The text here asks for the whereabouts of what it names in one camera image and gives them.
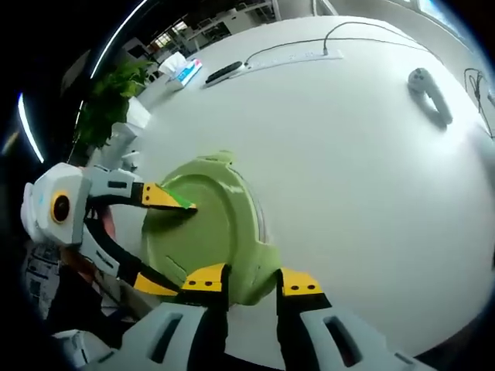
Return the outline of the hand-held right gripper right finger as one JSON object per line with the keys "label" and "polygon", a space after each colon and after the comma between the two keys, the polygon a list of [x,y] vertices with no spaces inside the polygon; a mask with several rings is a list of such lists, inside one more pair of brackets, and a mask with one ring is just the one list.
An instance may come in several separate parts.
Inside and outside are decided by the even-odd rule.
{"label": "hand-held right gripper right finger", "polygon": [[277,340],[287,370],[425,370],[363,319],[331,304],[309,274],[276,272]]}

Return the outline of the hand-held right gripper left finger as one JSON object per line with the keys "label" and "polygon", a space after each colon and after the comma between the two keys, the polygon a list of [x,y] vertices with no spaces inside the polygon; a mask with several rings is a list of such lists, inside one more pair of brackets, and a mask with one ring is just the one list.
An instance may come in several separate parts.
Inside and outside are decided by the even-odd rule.
{"label": "hand-held right gripper left finger", "polygon": [[230,265],[190,274],[173,302],[132,326],[115,353],[116,370],[207,370],[221,366],[228,335]]}

